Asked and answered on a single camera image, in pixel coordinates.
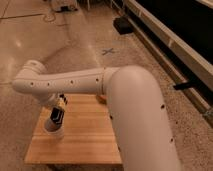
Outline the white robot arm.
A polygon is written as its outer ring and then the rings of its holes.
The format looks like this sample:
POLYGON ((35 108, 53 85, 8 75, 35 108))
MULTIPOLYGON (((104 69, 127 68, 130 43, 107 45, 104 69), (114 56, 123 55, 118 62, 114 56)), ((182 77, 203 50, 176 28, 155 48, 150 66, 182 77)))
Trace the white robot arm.
POLYGON ((182 171, 161 88, 141 66, 49 74, 29 60, 12 87, 48 107, 62 94, 104 95, 124 171, 182 171))

